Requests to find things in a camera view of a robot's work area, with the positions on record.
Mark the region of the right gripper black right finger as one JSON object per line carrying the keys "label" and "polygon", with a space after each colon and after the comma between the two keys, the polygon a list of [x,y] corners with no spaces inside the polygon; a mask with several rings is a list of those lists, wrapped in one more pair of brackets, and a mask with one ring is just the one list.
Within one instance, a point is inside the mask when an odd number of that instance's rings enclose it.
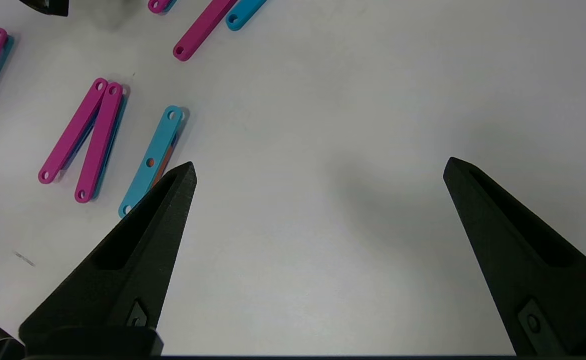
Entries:
{"label": "right gripper black right finger", "polygon": [[586,357],[586,256],[470,162],[443,179],[515,353]]}

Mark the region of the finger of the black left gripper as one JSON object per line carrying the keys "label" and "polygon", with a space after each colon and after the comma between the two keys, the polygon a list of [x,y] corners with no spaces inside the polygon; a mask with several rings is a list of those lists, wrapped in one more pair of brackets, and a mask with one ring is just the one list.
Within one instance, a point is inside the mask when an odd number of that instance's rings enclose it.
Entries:
{"label": "finger of the black left gripper", "polygon": [[58,17],[69,15],[69,0],[20,0],[20,2],[40,14]]}

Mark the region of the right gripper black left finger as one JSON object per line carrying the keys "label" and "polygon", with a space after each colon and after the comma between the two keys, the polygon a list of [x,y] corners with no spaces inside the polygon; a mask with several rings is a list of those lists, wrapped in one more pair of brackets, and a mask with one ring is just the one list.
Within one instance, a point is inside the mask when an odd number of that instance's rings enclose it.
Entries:
{"label": "right gripper black left finger", "polygon": [[19,327],[28,357],[156,357],[163,303],[197,186],[168,171]]}

